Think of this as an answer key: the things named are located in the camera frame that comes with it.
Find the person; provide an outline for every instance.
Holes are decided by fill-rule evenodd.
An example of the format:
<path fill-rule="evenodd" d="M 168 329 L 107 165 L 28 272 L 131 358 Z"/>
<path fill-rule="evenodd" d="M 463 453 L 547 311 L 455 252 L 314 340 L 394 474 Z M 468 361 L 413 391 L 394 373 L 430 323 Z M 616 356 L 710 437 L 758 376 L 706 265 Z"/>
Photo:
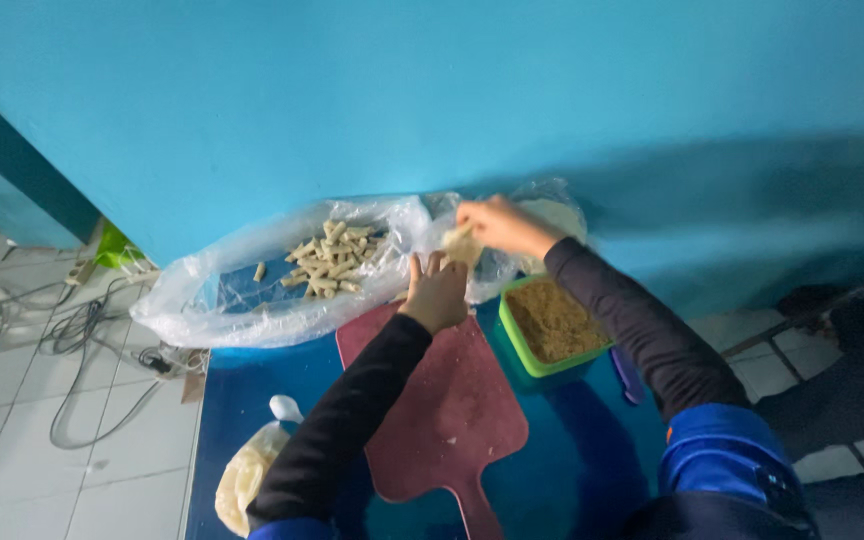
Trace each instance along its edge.
<path fill-rule="evenodd" d="M 488 247 L 532 255 L 601 321 L 637 367 L 663 420 L 661 496 L 634 511 L 622 538 L 817 538 L 780 443 L 751 411 L 725 360 L 671 309 L 574 238 L 501 196 L 463 202 Z M 343 472 L 362 452 L 432 338 L 467 316 L 469 269 L 433 252 L 411 258 L 408 297 L 324 393 L 272 462 L 247 508 L 249 539 L 326 539 Z"/>

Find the plastic bag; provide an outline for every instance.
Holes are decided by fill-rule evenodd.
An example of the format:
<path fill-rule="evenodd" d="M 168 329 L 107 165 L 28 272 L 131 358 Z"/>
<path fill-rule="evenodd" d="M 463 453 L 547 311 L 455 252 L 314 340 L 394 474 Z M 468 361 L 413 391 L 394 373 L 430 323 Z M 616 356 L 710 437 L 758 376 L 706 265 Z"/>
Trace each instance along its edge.
<path fill-rule="evenodd" d="M 533 201 L 551 201 L 564 205 L 572 215 L 567 219 L 556 223 L 559 227 L 568 227 L 570 234 L 576 234 L 576 238 L 582 243 L 586 242 L 586 217 L 582 208 L 573 200 L 566 190 L 567 182 L 562 178 L 548 178 L 532 180 L 523 183 L 519 188 L 510 193 L 509 200 L 523 204 Z M 442 246 L 443 237 L 446 232 L 455 228 L 455 213 L 462 202 L 462 196 L 455 192 L 438 194 L 436 199 L 436 217 L 432 226 L 422 238 L 416 242 L 415 251 L 424 255 L 439 249 Z M 525 204 L 524 208 L 535 214 L 542 214 L 539 205 L 530 207 Z M 534 257 L 511 254 L 505 251 L 486 248 L 482 251 L 479 264 L 472 272 L 468 287 L 465 289 L 465 300 L 470 304 L 481 304 L 496 298 L 505 286 L 516 278 L 520 270 L 527 273 L 535 273 L 537 267 Z"/>
<path fill-rule="evenodd" d="M 279 282 L 296 268 L 284 258 L 300 242 L 321 237 L 327 219 L 373 226 L 388 239 L 360 267 L 361 292 L 304 298 L 304 286 Z M 180 347 L 270 348 L 319 338 L 408 288 L 408 254 L 431 223 L 418 196 L 318 202 L 243 227 L 173 262 L 129 313 Z M 266 264 L 266 274 L 256 282 L 258 263 Z"/>
<path fill-rule="evenodd" d="M 289 403 L 297 414 L 295 420 L 302 421 L 294 399 L 288 396 L 272 396 L 271 399 L 273 403 L 276 399 Z M 263 425 L 235 452 L 232 459 L 228 460 L 222 479 L 219 480 L 219 487 L 215 490 L 215 512 L 219 519 L 230 531 L 243 538 L 249 536 L 246 507 L 258 495 L 258 488 L 265 479 L 265 473 L 279 452 L 285 448 L 285 443 L 289 442 L 289 433 L 282 427 L 280 420 L 294 419 L 276 412 L 273 407 L 272 414 L 276 420 Z"/>

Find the black sleeve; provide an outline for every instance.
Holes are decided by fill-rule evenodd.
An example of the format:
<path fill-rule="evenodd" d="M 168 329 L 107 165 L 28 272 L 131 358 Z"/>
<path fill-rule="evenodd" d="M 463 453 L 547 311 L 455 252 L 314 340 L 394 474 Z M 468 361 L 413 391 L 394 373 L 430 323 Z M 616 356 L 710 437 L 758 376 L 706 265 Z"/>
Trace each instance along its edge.
<path fill-rule="evenodd" d="M 662 419 L 706 403 L 750 409 L 726 361 L 664 303 L 574 238 L 545 255 L 549 274 L 605 325 L 652 389 Z"/>
<path fill-rule="evenodd" d="M 372 438 L 431 344 L 432 335 L 415 319 L 391 317 L 272 461 L 246 509 L 253 531 L 290 518 L 329 520 L 342 472 Z"/>

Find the blue wall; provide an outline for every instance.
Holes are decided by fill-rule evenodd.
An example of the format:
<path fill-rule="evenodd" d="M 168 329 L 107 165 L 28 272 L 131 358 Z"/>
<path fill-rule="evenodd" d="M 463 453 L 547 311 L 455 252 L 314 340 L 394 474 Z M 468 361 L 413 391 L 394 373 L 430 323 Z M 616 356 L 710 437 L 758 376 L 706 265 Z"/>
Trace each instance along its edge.
<path fill-rule="evenodd" d="M 0 176 L 0 233 L 20 246 L 77 248 L 81 242 Z"/>
<path fill-rule="evenodd" d="M 864 1 L 0 0 L 0 113 L 161 264 L 556 173 L 683 313 L 864 276 Z"/>

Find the table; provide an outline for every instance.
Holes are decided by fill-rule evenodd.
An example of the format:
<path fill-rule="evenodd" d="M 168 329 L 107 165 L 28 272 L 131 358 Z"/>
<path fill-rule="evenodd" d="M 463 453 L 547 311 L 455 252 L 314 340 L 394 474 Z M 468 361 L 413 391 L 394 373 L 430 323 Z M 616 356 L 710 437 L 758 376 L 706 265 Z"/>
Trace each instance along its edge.
<path fill-rule="evenodd" d="M 609 510 L 616 499 L 634 510 L 658 492 L 666 427 L 651 395 L 639 406 L 622 398 L 607 355 L 533 378 L 498 318 L 498 299 L 477 306 L 476 317 L 529 421 L 525 447 L 482 475 L 507 537 L 586 537 L 614 529 L 627 517 Z M 308 412 L 341 373 L 334 333 L 279 349 L 212 350 L 186 540 L 236 537 L 215 514 L 215 489 L 232 455 L 274 419 L 269 398 L 292 396 Z M 448 491 L 434 490 L 402 504 L 386 502 L 375 494 L 364 455 L 345 480 L 335 524 L 344 538 L 465 537 Z"/>

